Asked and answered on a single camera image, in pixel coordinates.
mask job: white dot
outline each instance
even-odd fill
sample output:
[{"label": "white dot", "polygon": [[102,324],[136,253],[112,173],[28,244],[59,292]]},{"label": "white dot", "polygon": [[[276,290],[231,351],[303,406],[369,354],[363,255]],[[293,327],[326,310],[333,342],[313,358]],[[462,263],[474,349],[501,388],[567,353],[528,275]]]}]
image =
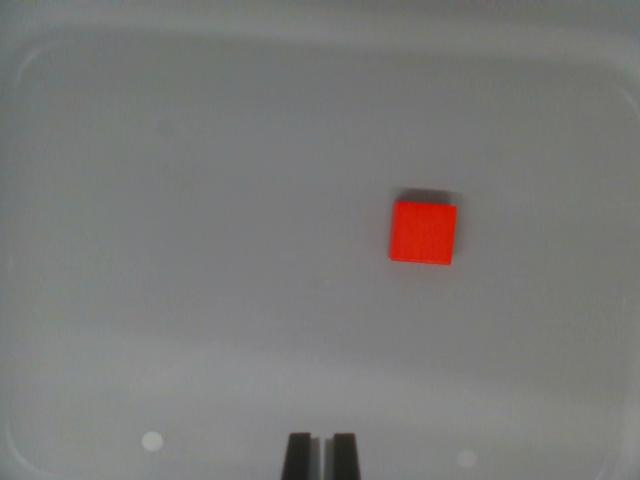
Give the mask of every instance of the white dot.
[{"label": "white dot", "polygon": [[162,435],[158,432],[147,432],[142,437],[142,446],[147,452],[157,452],[162,448]]},{"label": "white dot", "polygon": [[462,468],[473,468],[478,461],[478,455],[473,450],[463,450],[458,454],[457,460]]}]

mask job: red cube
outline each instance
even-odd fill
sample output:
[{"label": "red cube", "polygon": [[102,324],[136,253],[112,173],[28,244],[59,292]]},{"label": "red cube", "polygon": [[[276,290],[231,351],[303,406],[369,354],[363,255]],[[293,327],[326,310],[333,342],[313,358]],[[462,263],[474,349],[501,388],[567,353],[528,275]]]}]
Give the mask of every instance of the red cube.
[{"label": "red cube", "polygon": [[391,260],[451,265],[457,213],[453,205],[396,202],[391,227]]}]

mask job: red block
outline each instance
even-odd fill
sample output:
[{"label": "red block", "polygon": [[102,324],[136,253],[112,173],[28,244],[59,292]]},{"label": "red block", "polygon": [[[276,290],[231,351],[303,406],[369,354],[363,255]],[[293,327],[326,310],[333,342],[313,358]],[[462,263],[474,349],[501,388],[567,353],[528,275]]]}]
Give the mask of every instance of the red block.
[{"label": "red block", "polygon": [[391,227],[391,260],[451,265],[457,213],[453,205],[396,202]]}]

